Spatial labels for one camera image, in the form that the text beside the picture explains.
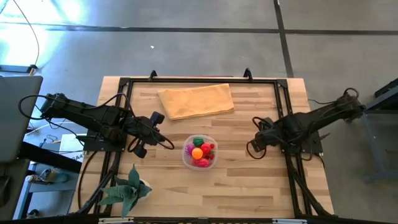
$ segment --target yellow towel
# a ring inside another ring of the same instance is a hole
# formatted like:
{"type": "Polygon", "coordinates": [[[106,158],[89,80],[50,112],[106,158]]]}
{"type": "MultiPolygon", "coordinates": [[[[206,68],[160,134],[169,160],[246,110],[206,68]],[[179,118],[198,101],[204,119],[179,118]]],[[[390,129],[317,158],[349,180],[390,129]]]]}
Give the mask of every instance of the yellow towel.
{"type": "Polygon", "coordinates": [[[171,120],[234,110],[229,84],[160,90],[158,94],[171,120]]]}

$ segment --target wooden tabletop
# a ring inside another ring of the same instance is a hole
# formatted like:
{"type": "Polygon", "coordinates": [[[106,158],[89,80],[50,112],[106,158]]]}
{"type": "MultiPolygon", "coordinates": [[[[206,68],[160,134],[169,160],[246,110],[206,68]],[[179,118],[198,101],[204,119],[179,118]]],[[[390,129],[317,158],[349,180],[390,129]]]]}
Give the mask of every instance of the wooden tabletop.
{"type": "MultiPolygon", "coordinates": [[[[120,77],[104,77],[98,104],[117,93],[120,77]]],[[[294,113],[310,111],[304,81],[287,79],[294,113]]],[[[135,83],[132,88],[132,108],[138,116],[150,117],[153,111],[166,115],[157,95],[168,88],[208,86],[211,83],[135,83]]],[[[152,187],[149,198],[139,202],[129,213],[134,217],[293,217],[292,200],[284,156],[278,147],[267,149],[261,160],[252,159],[246,143],[257,129],[254,116],[278,120],[275,94],[268,84],[229,84],[235,110],[197,118],[171,121],[167,117],[158,125],[160,132],[173,141],[174,150],[162,146],[146,146],[145,159],[124,152],[118,176],[127,179],[135,164],[140,177],[152,187]],[[181,150],[190,135],[205,134],[218,143],[219,158],[209,171],[198,172],[184,166],[181,150]]],[[[93,193],[100,179],[104,152],[89,163],[81,186],[84,203],[93,193]]],[[[309,189],[333,213],[325,171],[319,158],[303,161],[309,189]]],[[[303,209],[298,188],[300,207],[303,209]]],[[[113,205],[112,216],[121,215],[122,204],[113,205]]],[[[78,209],[77,191],[71,212],[78,209]]]]}

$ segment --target concrete floor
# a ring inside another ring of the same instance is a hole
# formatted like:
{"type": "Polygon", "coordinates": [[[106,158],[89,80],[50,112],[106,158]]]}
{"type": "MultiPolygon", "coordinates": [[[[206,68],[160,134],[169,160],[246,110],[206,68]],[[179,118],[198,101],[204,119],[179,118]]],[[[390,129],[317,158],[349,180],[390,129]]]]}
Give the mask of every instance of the concrete floor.
{"type": "MultiPolygon", "coordinates": [[[[18,2],[32,22],[47,24],[277,28],[272,0],[18,2]],[[51,16],[44,17],[41,11],[51,16]]],[[[23,22],[15,9],[6,7],[0,21],[23,22]]],[[[393,0],[280,0],[280,7],[286,29],[398,30],[398,2],[393,0]]],[[[241,76],[249,67],[255,77],[287,76],[278,34],[40,28],[36,33],[40,41],[37,75],[44,77],[40,93],[62,92],[87,103],[96,103],[105,75],[149,75],[156,70],[161,76],[241,76]]],[[[294,77],[304,78],[308,97],[318,101],[334,100],[352,86],[360,91],[362,103],[367,103],[375,90],[397,78],[397,35],[287,35],[287,43],[294,77]]],[[[27,26],[0,29],[0,64],[31,64],[36,51],[27,26]]],[[[310,104],[313,109],[318,106],[310,104]]],[[[73,125],[68,128],[80,131],[73,125]]],[[[27,141],[41,142],[48,132],[27,141]]],[[[398,182],[362,181],[374,171],[374,164],[361,123],[338,121],[321,133],[331,133],[323,141],[323,149],[335,213],[346,218],[398,222],[398,182]]]]}

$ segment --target green plant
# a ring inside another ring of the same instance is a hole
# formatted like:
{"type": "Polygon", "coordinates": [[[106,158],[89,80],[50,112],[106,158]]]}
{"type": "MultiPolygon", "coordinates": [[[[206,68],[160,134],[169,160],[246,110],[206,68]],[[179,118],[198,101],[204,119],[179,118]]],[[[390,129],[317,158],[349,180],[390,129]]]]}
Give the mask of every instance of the green plant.
{"type": "Polygon", "coordinates": [[[139,180],[139,174],[135,165],[129,173],[129,180],[119,179],[114,176],[117,186],[101,189],[108,196],[102,199],[98,205],[110,205],[123,202],[122,217],[124,218],[136,205],[138,199],[145,197],[152,189],[139,180]]]}

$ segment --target plastic container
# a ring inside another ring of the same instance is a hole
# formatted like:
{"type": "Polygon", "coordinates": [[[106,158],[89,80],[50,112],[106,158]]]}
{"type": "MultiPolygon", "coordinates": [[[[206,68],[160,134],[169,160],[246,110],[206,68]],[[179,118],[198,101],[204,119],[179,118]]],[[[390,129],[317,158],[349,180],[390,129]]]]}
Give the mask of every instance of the plastic container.
{"type": "Polygon", "coordinates": [[[213,138],[211,138],[209,136],[205,136],[203,134],[194,134],[193,136],[189,136],[187,138],[187,140],[185,140],[184,145],[182,147],[182,152],[181,153],[182,153],[182,161],[184,162],[184,164],[188,168],[191,168],[193,170],[199,170],[199,171],[210,170],[217,162],[218,145],[217,145],[217,142],[213,138]],[[214,148],[212,149],[212,151],[214,151],[214,159],[210,161],[210,166],[208,166],[208,167],[197,167],[197,166],[191,165],[192,156],[187,155],[185,153],[185,146],[188,145],[188,144],[191,144],[194,138],[202,138],[205,143],[214,144],[214,148]]]}

